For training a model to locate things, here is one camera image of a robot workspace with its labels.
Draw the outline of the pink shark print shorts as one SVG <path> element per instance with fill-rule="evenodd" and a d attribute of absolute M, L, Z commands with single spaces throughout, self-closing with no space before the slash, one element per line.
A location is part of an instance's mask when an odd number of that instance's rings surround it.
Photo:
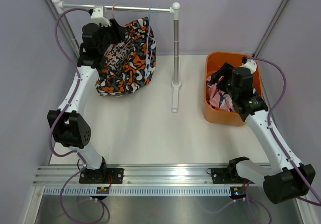
<path fill-rule="evenodd" d="M 210 76 L 206 79 L 205 99 L 207 104 L 213 109 L 230 113 L 235 112 L 230 95 L 219 90 L 216 84 L 211 82 Z"/>

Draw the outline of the blue wire hanger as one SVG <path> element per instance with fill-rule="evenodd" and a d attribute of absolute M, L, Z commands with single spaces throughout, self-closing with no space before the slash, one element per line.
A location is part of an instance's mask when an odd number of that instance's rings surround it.
<path fill-rule="evenodd" d="M 154 60 L 156 64 L 156 56 L 152 56 L 153 50 L 155 49 L 155 39 L 150 37 L 151 34 L 151 5 L 148 8 L 148 33 L 146 36 L 146 56 L 145 56 L 145 69 L 144 69 L 144 78 L 147 80 L 151 75 L 151 61 Z"/>

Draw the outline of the orange black camouflage shorts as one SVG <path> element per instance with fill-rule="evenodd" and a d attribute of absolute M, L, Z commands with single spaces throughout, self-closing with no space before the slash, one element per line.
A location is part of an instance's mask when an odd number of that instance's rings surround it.
<path fill-rule="evenodd" d="M 105 55 L 106 64 L 96 82 L 96 90 L 100 96 L 123 96 L 135 93 L 151 82 L 155 71 L 156 64 L 152 60 L 151 75 L 145 80 L 148 17 L 134 20 L 124 27 L 125 41 L 112 45 Z M 155 39 L 152 28 L 150 37 Z M 152 56 L 156 56 L 156 40 Z"/>

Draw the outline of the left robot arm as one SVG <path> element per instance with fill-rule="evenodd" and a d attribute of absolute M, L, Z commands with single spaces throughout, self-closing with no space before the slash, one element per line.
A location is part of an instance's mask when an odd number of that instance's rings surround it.
<path fill-rule="evenodd" d="M 50 125 L 49 142 L 67 148 L 68 155 L 76 154 L 83 162 L 79 182 L 110 183 L 113 172 L 105 159 L 91 143 L 91 128 L 83 114 L 91 88 L 97 81 L 105 64 L 105 53 L 110 45 L 124 41 L 125 28 L 115 19 L 110 25 L 89 23 L 82 28 L 82 40 L 76 73 L 72 85 L 57 110 L 50 110 L 47 120 Z"/>

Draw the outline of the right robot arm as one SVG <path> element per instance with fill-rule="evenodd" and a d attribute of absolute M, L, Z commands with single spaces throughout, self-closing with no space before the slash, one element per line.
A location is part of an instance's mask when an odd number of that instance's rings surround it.
<path fill-rule="evenodd" d="M 270 163 L 270 168 L 265 168 L 247 157 L 232 159 L 227 170 L 229 180 L 239 182 L 245 178 L 263 188 L 268 199 L 278 204 L 306 195 L 311 190 L 315 170 L 310 164 L 304 165 L 291 151 L 272 122 L 265 101 L 254 94 L 256 69 L 253 60 L 240 67 L 226 62 L 211 75 L 211 82 L 229 94 L 234 111 L 255 134 Z"/>

